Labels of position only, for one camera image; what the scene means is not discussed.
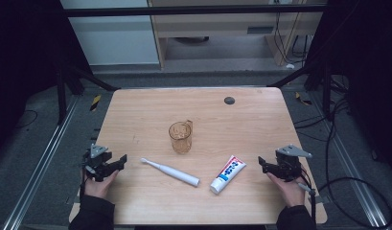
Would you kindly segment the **yellow black tape strip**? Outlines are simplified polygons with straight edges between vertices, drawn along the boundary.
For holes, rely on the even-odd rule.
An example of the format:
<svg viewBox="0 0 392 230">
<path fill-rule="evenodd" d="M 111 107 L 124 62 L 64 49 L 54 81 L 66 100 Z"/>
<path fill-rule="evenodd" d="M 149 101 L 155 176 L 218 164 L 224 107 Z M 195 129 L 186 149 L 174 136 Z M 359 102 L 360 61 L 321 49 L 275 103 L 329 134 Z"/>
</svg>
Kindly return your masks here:
<svg viewBox="0 0 392 230">
<path fill-rule="evenodd" d="M 101 99 L 101 95 L 96 95 L 94 97 L 93 102 L 90 105 L 90 109 L 89 109 L 90 111 L 95 111 L 96 110 L 96 108 L 97 108 L 97 106 L 99 104 L 100 99 Z"/>
<path fill-rule="evenodd" d="M 296 92 L 295 98 L 301 103 L 305 105 L 312 105 L 310 96 L 307 92 Z"/>
</svg>

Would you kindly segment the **aluminium floor rail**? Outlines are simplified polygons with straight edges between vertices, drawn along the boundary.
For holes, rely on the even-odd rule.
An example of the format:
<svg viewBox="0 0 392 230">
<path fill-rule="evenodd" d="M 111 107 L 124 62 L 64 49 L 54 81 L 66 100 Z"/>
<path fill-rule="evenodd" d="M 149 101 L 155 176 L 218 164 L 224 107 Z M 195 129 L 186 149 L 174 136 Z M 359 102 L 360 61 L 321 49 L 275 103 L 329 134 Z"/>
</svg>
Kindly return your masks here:
<svg viewBox="0 0 392 230">
<path fill-rule="evenodd" d="M 52 159 L 57 152 L 58 146 L 64 136 L 66 129 L 68 128 L 71 119 L 73 118 L 76 110 L 76 106 L 79 103 L 79 96 L 72 96 L 70 103 L 66 107 L 66 114 L 63 121 L 56 126 L 54 133 L 51 136 L 45 150 L 43 151 L 35 169 L 26 184 L 20 198 L 17 200 L 16 205 L 12 209 L 8 218 L 6 219 L 2 230 L 18 230 L 23 218 L 25 217 L 34 197 L 37 189 L 39 188 L 41 181 L 50 166 Z"/>
<path fill-rule="evenodd" d="M 376 199 L 373 196 L 377 190 L 373 187 L 372 184 L 366 182 L 361 174 L 359 173 L 357 167 L 353 163 L 351 157 L 348 155 L 347 150 L 345 149 L 339 135 L 337 134 L 336 127 L 334 125 L 334 115 L 338 111 L 338 107 L 340 105 L 344 105 L 344 101 L 339 101 L 335 104 L 334 108 L 331 110 L 331 119 L 328 120 L 326 115 L 322 111 L 322 105 L 320 104 L 320 99 L 318 96 L 314 95 L 311 97 L 312 102 L 318 112 L 323 115 L 323 124 L 324 127 L 328 130 L 329 135 L 326 141 L 326 149 L 325 149 L 325 177 L 326 183 L 323 186 L 323 189 L 328 191 L 330 201 L 334 204 L 334 206 L 348 219 L 355 222 L 356 224 L 366 227 L 368 229 L 373 230 L 390 230 L 390 224 L 392 221 L 392 210 L 388 202 L 385 202 L 385 205 L 390 212 L 390 219 L 386 219 L 383 215 L 380 206 L 378 205 Z M 345 173 L 344 176 L 339 178 L 330 179 L 329 174 L 329 153 L 330 149 L 334 150 L 336 157 L 339 159 L 341 167 Z M 357 196 L 357 200 L 364 212 L 364 215 L 367 217 L 366 222 L 362 222 L 360 219 L 354 218 L 352 215 L 348 214 L 338 203 L 337 199 L 334 197 L 334 193 L 332 190 L 332 185 L 341 182 L 348 181 L 355 195 Z"/>
</svg>

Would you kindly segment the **white electric toothbrush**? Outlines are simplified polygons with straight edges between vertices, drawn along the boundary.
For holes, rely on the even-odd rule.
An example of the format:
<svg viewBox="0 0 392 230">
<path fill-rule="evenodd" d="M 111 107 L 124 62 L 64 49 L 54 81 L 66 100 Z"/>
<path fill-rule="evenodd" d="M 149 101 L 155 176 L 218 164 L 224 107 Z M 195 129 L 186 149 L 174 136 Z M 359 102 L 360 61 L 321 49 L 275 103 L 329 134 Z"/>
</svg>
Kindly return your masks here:
<svg viewBox="0 0 392 230">
<path fill-rule="evenodd" d="M 148 165 L 153 166 L 154 168 L 158 169 L 160 172 L 165 173 L 173 178 L 176 178 L 182 182 L 185 182 L 189 185 L 192 185 L 194 187 L 197 187 L 199 184 L 199 179 L 195 176 L 192 176 L 188 173 L 179 171 L 177 169 L 174 169 L 172 167 L 166 166 L 166 165 L 162 165 L 162 164 L 158 164 L 155 162 L 152 162 L 146 158 L 142 158 L 141 159 L 142 163 L 146 163 Z"/>
</svg>

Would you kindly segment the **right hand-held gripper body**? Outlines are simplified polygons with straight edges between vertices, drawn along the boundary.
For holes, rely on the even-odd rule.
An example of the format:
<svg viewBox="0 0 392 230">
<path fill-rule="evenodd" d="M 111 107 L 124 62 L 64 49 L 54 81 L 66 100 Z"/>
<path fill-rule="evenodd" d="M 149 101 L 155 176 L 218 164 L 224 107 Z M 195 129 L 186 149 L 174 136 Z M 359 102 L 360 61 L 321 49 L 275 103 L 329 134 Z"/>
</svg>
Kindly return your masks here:
<svg viewBox="0 0 392 230">
<path fill-rule="evenodd" d="M 302 174 L 300 157 L 312 158 L 312 154 L 293 144 L 275 150 L 277 169 L 274 174 L 286 182 L 298 178 Z"/>
</svg>

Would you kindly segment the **light wooden desk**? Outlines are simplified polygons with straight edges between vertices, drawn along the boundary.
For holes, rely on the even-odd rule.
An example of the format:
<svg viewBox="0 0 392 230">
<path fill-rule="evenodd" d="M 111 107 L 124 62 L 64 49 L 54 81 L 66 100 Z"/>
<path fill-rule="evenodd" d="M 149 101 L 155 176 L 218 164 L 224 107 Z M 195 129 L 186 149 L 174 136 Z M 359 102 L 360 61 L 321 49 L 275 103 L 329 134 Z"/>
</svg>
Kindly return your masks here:
<svg viewBox="0 0 392 230">
<path fill-rule="evenodd" d="M 233 6 L 233 5 L 308 5 L 327 0 L 147 0 L 151 7 Z M 294 39 L 314 35 L 322 17 L 320 12 L 279 12 L 239 14 L 154 15 L 151 18 L 158 39 L 159 57 L 165 57 L 165 43 L 173 37 L 229 35 L 264 36 L 274 61 L 287 62 Z"/>
</svg>

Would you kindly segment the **black metal stand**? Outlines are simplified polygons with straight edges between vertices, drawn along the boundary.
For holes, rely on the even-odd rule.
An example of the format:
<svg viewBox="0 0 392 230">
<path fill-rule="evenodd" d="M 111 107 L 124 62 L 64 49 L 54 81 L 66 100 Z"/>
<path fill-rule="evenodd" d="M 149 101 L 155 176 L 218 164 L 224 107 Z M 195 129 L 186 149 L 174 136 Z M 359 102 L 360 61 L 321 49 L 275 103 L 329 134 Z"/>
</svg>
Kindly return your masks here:
<svg viewBox="0 0 392 230">
<path fill-rule="evenodd" d="M 278 80 L 268 87 L 281 88 L 287 83 L 296 80 L 297 78 L 307 75 L 308 78 L 304 83 L 304 87 L 312 91 L 316 89 L 319 85 L 322 85 L 322 111 L 326 115 L 328 120 L 331 119 L 331 65 L 328 62 L 314 61 L 311 63 L 306 63 L 299 70 L 294 71 L 290 75 L 286 76 L 282 80 Z"/>
<path fill-rule="evenodd" d="M 84 92 L 84 87 L 80 78 L 90 81 L 106 91 L 118 90 L 118 87 L 99 80 L 93 74 L 75 66 L 61 65 L 56 71 L 59 125 L 63 123 L 67 115 L 65 87 L 68 86 L 73 95 L 81 95 Z"/>
</svg>

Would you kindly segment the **white cabinet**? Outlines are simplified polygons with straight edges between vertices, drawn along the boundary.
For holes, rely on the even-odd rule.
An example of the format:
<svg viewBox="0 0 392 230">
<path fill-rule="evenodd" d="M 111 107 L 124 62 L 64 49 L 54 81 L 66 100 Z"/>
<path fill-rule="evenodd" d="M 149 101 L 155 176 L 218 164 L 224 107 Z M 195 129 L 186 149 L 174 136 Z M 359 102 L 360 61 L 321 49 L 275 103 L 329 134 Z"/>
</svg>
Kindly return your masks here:
<svg viewBox="0 0 392 230">
<path fill-rule="evenodd" d="M 60 0 L 66 10 L 141 8 L 147 0 Z M 91 66 L 158 64 L 149 16 L 71 17 Z"/>
</svg>

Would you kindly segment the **person's right hand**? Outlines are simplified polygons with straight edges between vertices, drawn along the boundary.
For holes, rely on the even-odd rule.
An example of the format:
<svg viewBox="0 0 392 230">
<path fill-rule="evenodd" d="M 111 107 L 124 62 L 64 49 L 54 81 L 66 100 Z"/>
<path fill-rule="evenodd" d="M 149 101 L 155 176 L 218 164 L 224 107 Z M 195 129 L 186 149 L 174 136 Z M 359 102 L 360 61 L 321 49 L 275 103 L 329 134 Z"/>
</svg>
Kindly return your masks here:
<svg viewBox="0 0 392 230">
<path fill-rule="evenodd" d="M 270 172 L 266 175 L 276 185 L 289 208 L 305 204 L 306 192 L 301 188 L 301 185 L 305 185 L 305 181 L 301 177 L 290 182 L 285 182 Z"/>
</svg>

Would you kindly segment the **person's left hand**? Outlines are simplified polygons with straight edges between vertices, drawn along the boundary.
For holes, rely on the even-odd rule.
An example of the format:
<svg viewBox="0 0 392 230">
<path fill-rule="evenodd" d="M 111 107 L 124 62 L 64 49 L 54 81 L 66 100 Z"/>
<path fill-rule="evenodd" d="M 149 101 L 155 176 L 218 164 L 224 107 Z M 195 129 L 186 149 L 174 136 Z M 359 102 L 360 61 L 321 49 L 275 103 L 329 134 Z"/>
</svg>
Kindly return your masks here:
<svg viewBox="0 0 392 230">
<path fill-rule="evenodd" d="M 108 190 L 117 177 L 118 173 L 118 171 L 113 172 L 103 181 L 95 181 L 85 174 L 83 178 L 84 194 L 86 196 L 94 196 L 97 198 L 106 199 Z"/>
</svg>

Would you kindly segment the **black horizontal frame bar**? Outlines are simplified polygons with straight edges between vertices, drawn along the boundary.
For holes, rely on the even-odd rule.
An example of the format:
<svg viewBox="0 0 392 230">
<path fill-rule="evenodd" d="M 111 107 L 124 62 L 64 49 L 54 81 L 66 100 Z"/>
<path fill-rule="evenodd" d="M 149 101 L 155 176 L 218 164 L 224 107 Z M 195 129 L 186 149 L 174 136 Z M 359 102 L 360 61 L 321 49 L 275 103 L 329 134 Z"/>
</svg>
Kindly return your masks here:
<svg viewBox="0 0 392 230">
<path fill-rule="evenodd" d="M 233 5 L 233 6 L 182 6 L 112 9 L 70 9 L 60 14 L 68 17 L 93 16 L 142 16 L 142 15 L 187 15 L 228 13 L 275 13 L 275 12 L 323 12 L 326 4 L 308 5 Z"/>
</svg>

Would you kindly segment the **black curtain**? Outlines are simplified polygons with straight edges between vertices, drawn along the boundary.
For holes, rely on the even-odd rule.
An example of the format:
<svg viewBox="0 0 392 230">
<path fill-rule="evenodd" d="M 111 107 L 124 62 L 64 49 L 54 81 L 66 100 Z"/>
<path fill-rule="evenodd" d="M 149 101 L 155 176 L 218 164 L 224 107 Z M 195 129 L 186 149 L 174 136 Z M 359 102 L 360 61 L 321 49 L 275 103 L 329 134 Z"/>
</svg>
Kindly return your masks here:
<svg viewBox="0 0 392 230">
<path fill-rule="evenodd" d="M 309 58 L 349 80 L 349 100 L 392 169 L 392 0 L 328 0 Z"/>
<path fill-rule="evenodd" d="M 0 0 L 0 149 L 35 93 L 57 84 L 55 58 L 91 71 L 60 0 Z"/>
</svg>

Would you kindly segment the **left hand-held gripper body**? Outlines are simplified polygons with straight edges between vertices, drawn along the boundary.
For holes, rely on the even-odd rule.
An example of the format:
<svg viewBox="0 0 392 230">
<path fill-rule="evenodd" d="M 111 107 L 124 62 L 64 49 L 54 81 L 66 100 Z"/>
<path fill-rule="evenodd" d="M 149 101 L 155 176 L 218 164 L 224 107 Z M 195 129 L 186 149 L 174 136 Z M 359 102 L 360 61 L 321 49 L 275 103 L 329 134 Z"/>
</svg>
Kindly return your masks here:
<svg viewBox="0 0 392 230">
<path fill-rule="evenodd" d="M 96 181 L 103 181 L 112 174 L 108 165 L 118 164 L 117 161 L 108 163 L 108 160 L 111 158 L 112 152 L 107 147 L 92 144 L 83 155 L 82 167 L 85 169 L 88 177 L 94 178 Z"/>
</svg>

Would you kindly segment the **amber transparent cup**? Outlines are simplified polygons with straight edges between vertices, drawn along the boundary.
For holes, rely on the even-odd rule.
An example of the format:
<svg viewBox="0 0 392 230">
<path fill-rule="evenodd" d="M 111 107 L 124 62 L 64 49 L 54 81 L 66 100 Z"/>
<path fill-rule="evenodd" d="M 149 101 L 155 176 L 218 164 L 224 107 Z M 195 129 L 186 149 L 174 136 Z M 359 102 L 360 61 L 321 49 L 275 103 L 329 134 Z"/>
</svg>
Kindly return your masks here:
<svg viewBox="0 0 392 230">
<path fill-rule="evenodd" d="M 193 122 L 176 122 L 169 128 L 172 148 L 176 153 L 184 154 L 192 147 Z"/>
</svg>

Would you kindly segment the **white toothpaste tube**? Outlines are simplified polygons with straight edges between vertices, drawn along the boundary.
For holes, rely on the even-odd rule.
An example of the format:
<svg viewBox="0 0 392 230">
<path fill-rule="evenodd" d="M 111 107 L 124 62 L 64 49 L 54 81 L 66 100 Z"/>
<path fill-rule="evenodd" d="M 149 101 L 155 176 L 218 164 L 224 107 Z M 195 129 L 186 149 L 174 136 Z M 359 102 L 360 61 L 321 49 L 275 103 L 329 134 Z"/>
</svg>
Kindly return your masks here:
<svg viewBox="0 0 392 230">
<path fill-rule="evenodd" d="M 210 190 L 218 195 L 245 166 L 240 158 L 232 155 L 210 184 Z"/>
</svg>

